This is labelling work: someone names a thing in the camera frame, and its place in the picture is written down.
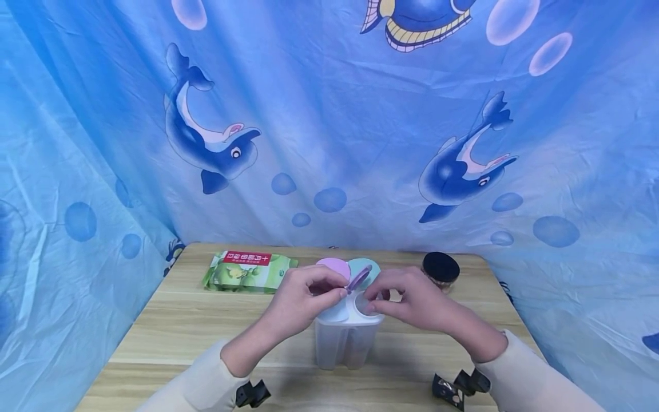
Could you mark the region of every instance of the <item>printed fabric backdrop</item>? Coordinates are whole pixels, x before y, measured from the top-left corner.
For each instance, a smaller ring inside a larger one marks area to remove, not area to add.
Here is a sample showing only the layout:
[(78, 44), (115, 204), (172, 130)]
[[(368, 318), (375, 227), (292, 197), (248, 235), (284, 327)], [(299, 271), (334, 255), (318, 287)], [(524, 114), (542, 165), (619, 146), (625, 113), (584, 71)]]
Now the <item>printed fabric backdrop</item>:
[(479, 254), (551, 365), (656, 406), (656, 2), (0, 14), (3, 410), (73, 410), (196, 241)]

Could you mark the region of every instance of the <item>pink lid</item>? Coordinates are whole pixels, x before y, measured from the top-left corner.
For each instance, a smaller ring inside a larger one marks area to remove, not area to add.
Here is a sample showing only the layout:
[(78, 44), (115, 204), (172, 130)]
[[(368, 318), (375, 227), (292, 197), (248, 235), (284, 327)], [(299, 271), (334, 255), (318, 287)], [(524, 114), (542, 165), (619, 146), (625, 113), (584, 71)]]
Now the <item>pink lid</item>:
[(316, 264), (323, 264), (334, 272), (342, 275), (347, 280), (350, 280), (350, 266), (348, 262), (338, 258), (324, 258), (316, 262)]

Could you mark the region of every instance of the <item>green package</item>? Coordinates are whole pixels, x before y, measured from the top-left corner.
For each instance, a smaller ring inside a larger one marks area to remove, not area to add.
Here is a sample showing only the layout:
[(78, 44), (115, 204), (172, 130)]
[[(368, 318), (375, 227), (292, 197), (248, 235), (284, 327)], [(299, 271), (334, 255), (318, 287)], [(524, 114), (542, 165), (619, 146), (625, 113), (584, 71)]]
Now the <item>green package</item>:
[(225, 250), (213, 256), (206, 271), (204, 289), (272, 294), (296, 259), (280, 254)]

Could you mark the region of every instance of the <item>dolphin fin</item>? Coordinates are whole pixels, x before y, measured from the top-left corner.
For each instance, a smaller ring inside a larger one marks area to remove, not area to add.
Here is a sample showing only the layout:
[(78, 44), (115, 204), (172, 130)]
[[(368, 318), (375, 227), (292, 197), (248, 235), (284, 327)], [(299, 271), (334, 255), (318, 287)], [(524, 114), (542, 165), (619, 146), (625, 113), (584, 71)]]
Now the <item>dolphin fin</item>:
[(373, 30), (384, 18), (380, 14), (380, 3), (382, 0), (368, 0), (368, 8), (366, 9), (366, 16), (364, 17), (364, 24), (359, 34), (365, 34)]
[(170, 43), (167, 46), (165, 60), (167, 61), (167, 67), (169, 67), (169, 70), (177, 78), (182, 77), (185, 71), (188, 70), (188, 67), (190, 67), (190, 59), (182, 55), (179, 51), (179, 46), (174, 43)]
[(449, 137), (444, 144), (442, 144), (442, 147), (437, 151), (437, 153), (441, 152), (442, 150), (446, 149), (448, 146), (451, 146), (453, 143), (457, 142), (457, 137)]
[(659, 355), (659, 334), (643, 336), (641, 340), (643, 341), (643, 344), (648, 347), (649, 350)]
[(506, 104), (503, 101), (503, 92), (495, 94), (483, 107), (483, 125), (490, 125), (495, 131), (500, 131), (512, 123), (510, 110), (503, 110)]
[(204, 194), (217, 193), (229, 186), (229, 181), (219, 173), (208, 170), (202, 170), (202, 187)]
[(208, 80), (206, 76), (204, 76), (204, 73), (202, 73), (202, 69), (199, 69), (197, 66), (192, 66), (189, 68), (187, 75), (190, 85), (195, 89), (201, 90), (203, 92), (211, 90), (215, 84)]
[(165, 56), (167, 67), (179, 80), (187, 80), (190, 85), (201, 91), (211, 90), (214, 83), (208, 80), (197, 66), (190, 67), (190, 59), (181, 54), (179, 46), (174, 43), (167, 46)]
[(431, 221), (438, 221), (450, 215), (457, 206), (442, 206), (439, 204), (431, 204), (423, 212), (423, 216), (418, 220), (419, 223), (428, 223)]

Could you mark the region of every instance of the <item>white sleeve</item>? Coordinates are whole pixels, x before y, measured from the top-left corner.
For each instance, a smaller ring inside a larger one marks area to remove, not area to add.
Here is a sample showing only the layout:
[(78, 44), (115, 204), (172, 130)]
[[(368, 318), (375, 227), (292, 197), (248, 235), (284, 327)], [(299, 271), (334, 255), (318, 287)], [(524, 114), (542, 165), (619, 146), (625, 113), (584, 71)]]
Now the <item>white sleeve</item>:
[(220, 359), (219, 341), (193, 364), (150, 397), (137, 412), (230, 412), (236, 406), (236, 390), (249, 381), (236, 378)]
[(545, 363), (509, 330), (508, 348), (476, 369), (492, 385), (490, 395), (505, 412), (605, 412), (577, 385)]

